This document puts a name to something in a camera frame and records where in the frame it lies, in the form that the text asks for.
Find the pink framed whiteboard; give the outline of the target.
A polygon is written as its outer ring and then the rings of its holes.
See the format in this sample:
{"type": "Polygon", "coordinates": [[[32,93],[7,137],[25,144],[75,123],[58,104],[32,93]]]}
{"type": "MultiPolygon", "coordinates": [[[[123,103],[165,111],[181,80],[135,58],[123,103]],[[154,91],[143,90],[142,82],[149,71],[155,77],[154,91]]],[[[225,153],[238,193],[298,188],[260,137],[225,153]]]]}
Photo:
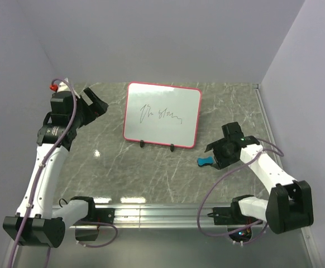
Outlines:
{"type": "Polygon", "coordinates": [[[197,139],[201,102],[197,88],[132,82],[127,87],[123,137],[191,149],[197,139]]]}

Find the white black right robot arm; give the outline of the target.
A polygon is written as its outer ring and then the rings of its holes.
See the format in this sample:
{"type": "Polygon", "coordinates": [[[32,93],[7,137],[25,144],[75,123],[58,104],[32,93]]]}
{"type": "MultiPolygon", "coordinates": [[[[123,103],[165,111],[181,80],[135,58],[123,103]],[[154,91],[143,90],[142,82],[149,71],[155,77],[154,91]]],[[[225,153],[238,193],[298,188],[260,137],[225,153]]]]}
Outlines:
{"type": "Polygon", "coordinates": [[[311,226],[314,223],[310,185],[298,181],[284,171],[263,147],[263,140],[254,136],[224,137],[207,145],[213,151],[219,169],[238,161],[249,168],[262,182],[269,197],[253,195],[233,198],[228,218],[244,224],[248,218],[266,222],[275,234],[311,226]]]}

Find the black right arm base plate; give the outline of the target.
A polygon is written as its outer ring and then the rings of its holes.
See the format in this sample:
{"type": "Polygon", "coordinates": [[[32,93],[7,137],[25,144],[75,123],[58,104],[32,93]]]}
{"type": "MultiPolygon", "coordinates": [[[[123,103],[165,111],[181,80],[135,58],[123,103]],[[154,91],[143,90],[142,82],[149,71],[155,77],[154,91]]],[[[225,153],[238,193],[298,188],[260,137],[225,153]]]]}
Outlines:
{"type": "Polygon", "coordinates": [[[259,220],[254,217],[244,216],[237,207],[213,207],[208,213],[209,218],[213,218],[214,225],[248,225],[259,220]]]}

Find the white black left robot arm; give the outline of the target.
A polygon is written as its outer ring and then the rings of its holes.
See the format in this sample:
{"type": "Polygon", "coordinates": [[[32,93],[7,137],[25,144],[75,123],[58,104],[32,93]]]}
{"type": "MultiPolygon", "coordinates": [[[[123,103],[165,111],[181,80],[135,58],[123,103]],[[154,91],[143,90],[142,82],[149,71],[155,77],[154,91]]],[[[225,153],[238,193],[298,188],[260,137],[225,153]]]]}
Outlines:
{"type": "Polygon", "coordinates": [[[50,99],[51,112],[37,134],[36,161],[28,188],[15,215],[3,221],[3,229],[20,246],[57,248],[66,229],[79,221],[91,224],[96,220],[92,197],[73,197],[64,208],[52,208],[60,171],[77,130],[108,109],[108,104],[90,88],[83,92],[91,104],[81,96],[73,97],[70,90],[58,90],[50,99]]]}

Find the aluminium mounting rail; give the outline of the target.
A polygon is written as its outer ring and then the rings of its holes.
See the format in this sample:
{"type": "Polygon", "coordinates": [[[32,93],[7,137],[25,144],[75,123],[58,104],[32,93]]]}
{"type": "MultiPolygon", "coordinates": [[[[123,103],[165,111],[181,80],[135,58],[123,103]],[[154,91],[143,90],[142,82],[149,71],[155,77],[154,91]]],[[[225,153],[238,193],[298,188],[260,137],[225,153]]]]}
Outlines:
{"type": "Polygon", "coordinates": [[[113,208],[110,224],[117,228],[197,228],[197,203],[97,204],[97,209],[113,208]]]}

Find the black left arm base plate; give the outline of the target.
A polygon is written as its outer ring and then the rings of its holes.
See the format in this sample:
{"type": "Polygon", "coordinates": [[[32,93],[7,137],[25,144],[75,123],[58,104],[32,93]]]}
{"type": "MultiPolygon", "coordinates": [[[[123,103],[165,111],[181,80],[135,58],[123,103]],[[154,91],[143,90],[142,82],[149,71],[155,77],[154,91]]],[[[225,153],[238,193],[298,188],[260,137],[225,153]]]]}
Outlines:
{"type": "Polygon", "coordinates": [[[88,215],[77,221],[76,224],[83,225],[85,222],[93,225],[95,222],[113,224],[114,215],[115,209],[112,207],[89,209],[88,215]]]}

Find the blue whiteboard eraser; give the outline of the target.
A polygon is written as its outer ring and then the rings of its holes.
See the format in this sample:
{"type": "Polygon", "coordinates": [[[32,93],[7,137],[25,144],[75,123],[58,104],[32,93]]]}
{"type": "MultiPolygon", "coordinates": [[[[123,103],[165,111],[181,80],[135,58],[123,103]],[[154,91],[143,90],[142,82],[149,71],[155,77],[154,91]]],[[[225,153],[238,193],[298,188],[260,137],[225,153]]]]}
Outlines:
{"type": "Polygon", "coordinates": [[[213,157],[206,157],[206,158],[201,158],[199,157],[197,159],[197,164],[199,167],[202,167],[202,166],[211,166],[213,165],[214,163],[214,160],[213,160],[213,157]]]}

